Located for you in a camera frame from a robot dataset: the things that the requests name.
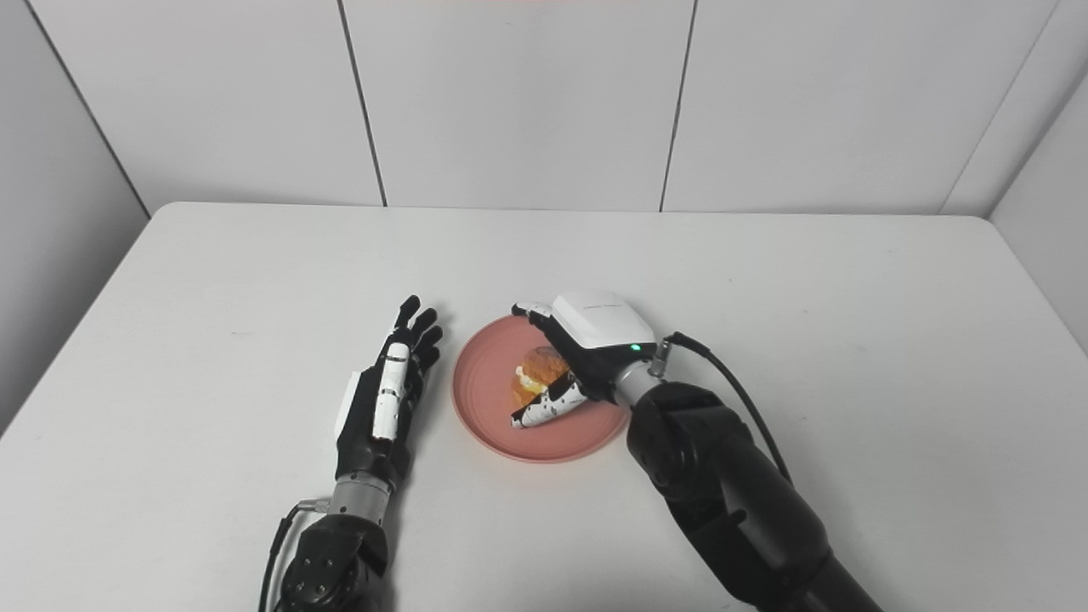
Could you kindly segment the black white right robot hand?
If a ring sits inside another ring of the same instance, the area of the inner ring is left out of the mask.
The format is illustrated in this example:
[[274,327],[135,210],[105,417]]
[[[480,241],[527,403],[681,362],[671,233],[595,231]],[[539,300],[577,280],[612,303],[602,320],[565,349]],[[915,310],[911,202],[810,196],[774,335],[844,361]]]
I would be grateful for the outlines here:
[[552,303],[514,303],[514,316],[541,331],[564,372],[514,411],[515,428],[533,428],[588,402],[634,408],[662,383],[650,375],[658,348],[653,330],[621,297],[606,291],[567,292]]

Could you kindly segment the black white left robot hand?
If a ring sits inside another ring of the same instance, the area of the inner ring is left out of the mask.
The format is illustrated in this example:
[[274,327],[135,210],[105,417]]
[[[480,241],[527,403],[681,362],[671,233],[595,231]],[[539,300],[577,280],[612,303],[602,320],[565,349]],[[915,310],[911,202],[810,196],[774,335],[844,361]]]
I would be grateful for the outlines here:
[[408,434],[438,362],[443,336],[435,309],[406,298],[376,360],[351,376],[337,423],[337,478],[357,473],[398,488],[411,470]]

